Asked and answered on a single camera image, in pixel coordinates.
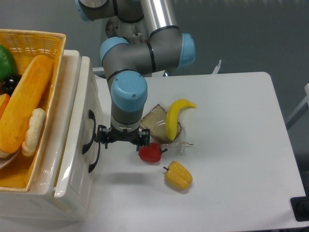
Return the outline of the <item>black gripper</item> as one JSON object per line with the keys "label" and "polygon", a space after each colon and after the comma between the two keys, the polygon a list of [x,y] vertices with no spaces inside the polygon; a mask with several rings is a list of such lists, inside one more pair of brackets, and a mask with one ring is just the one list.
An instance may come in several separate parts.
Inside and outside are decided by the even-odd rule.
{"label": "black gripper", "polygon": [[114,143],[117,141],[137,143],[136,151],[143,146],[150,145],[150,130],[135,129],[133,131],[128,131],[127,129],[117,130],[114,126],[107,128],[104,125],[98,125],[97,134],[95,141],[99,144],[104,144],[104,148],[108,148],[109,143]]}

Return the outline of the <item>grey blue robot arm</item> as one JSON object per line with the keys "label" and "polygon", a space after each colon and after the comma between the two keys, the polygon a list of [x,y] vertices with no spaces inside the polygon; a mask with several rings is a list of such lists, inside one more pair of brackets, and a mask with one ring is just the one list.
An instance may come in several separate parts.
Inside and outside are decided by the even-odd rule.
{"label": "grey blue robot arm", "polygon": [[191,65],[196,58],[192,36],[180,31],[169,0],[78,0],[76,6],[84,20],[115,16],[130,26],[145,22],[146,31],[134,34],[140,43],[133,44],[119,32],[100,47],[111,96],[111,125],[95,126],[92,141],[148,146],[150,131],[139,129],[148,95],[144,76]]}

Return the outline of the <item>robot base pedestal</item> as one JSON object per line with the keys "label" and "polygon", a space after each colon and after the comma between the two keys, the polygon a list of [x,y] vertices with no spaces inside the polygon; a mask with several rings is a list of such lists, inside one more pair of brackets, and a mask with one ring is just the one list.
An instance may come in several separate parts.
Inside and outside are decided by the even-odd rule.
{"label": "robot base pedestal", "polygon": [[148,30],[144,19],[135,23],[127,23],[117,16],[111,17],[106,23],[105,33],[107,38],[122,37],[130,44],[139,44],[148,38]]}

